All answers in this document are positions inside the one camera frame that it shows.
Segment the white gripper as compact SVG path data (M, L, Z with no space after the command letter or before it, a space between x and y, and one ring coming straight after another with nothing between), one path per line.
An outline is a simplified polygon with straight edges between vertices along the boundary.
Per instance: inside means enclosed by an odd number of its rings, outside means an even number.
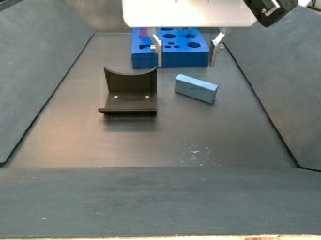
M255 18L243 0L121 0L123 20L128 27L246 27ZM226 34L219 32L210 41L208 64L222 50ZM151 35L149 48L163 66L163 44Z

